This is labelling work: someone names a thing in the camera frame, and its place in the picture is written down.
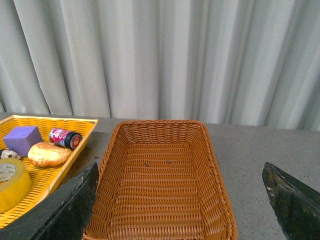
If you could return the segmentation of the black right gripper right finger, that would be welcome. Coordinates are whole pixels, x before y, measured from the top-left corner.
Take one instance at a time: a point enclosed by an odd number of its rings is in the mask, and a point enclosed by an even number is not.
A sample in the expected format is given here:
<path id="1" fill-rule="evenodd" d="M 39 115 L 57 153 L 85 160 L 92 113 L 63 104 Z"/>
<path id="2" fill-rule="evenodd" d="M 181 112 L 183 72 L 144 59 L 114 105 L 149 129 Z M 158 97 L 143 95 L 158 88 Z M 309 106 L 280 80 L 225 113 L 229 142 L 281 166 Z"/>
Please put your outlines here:
<path id="1" fill-rule="evenodd" d="M 288 240 L 320 238 L 320 193 L 266 162 L 262 180 L 270 205 Z"/>

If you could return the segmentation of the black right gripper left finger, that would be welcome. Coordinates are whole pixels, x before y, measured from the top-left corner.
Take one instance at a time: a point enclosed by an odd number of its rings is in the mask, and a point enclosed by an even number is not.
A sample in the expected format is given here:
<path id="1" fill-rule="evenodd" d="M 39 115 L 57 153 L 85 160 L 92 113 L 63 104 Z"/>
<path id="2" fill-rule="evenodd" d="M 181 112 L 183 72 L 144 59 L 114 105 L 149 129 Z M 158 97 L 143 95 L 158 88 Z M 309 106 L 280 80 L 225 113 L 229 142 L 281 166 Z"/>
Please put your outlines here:
<path id="1" fill-rule="evenodd" d="M 97 163 L 59 187 L 0 230 L 2 240 L 80 240 L 91 219 L 99 179 Z"/>

